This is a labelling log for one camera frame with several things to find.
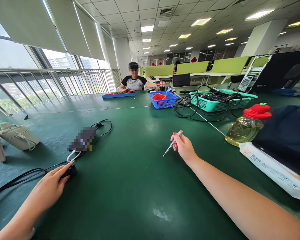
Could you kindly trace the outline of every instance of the white table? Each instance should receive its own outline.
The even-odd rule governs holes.
[[[226,81],[226,79],[229,77],[229,76],[238,76],[238,75],[244,75],[242,73],[215,73],[215,72],[203,72],[203,73],[190,73],[190,76],[191,77],[194,77],[194,76],[203,76],[202,77],[202,81],[201,81],[201,85],[203,84],[203,80],[204,80],[204,77],[205,76],[208,76],[208,79],[207,79],[207,82],[206,84],[209,82],[209,76],[215,76],[215,77],[224,77],[223,81],[221,82],[224,83]],[[160,81],[160,79],[163,79],[163,78],[172,78],[173,75],[167,75],[167,76],[154,76],[156,78],[156,80],[151,80],[149,77],[146,77],[146,79],[149,81],[149,82],[157,82],[157,81]]]

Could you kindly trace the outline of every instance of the ceiling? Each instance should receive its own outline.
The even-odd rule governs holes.
[[[254,27],[276,19],[289,19],[288,24],[300,21],[300,0],[77,0],[90,12],[114,38],[128,38],[130,50],[135,56],[162,54],[164,50],[184,52],[207,49],[216,44],[215,49],[225,48],[226,39],[240,46],[247,40]],[[173,7],[173,14],[160,17],[160,10]],[[257,20],[245,18],[262,11],[276,9]],[[191,25],[202,18],[212,18],[202,26]],[[160,20],[171,20],[167,27],[159,27]],[[154,25],[151,32],[141,33],[142,26]],[[233,28],[229,33],[217,32]],[[299,27],[287,28],[286,34],[299,32]],[[178,39],[181,34],[191,34],[186,39]],[[151,38],[151,42],[142,39]]]

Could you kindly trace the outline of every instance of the red bottle cap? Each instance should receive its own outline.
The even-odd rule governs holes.
[[[255,120],[271,118],[272,114],[268,112],[269,110],[270,106],[266,105],[266,103],[256,104],[253,105],[251,108],[245,109],[243,111],[243,117]]]

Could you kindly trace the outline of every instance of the roller shade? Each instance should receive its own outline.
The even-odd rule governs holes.
[[[96,23],[78,6],[76,8],[92,58],[104,60]]]
[[[0,0],[0,23],[14,42],[65,52],[42,0]]]
[[[91,58],[73,2],[71,0],[46,0],[46,2],[69,53]]]
[[[109,34],[107,34],[104,30],[102,30],[102,33],[103,33],[104,42],[107,49],[110,67],[116,69],[118,68],[118,65],[117,65],[116,53],[114,51],[112,37],[110,37]]]

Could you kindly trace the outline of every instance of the hand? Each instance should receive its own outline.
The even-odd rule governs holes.
[[[57,167],[48,172],[31,191],[22,207],[32,211],[35,210],[39,214],[52,207],[60,198],[64,184],[69,180],[70,176],[61,180],[60,178],[73,163],[74,161],[71,161],[67,165]]]
[[[192,143],[189,138],[187,138],[185,135],[179,137],[179,135],[174,132],[171,136],[170,141],[172,142],[173,139],[176,140],[176,143],[173,145],[173,150],[176,151],[178,149],[180,156],[186,163],[188,163],[192,159],[198,158],[197,154],[194,152]]]

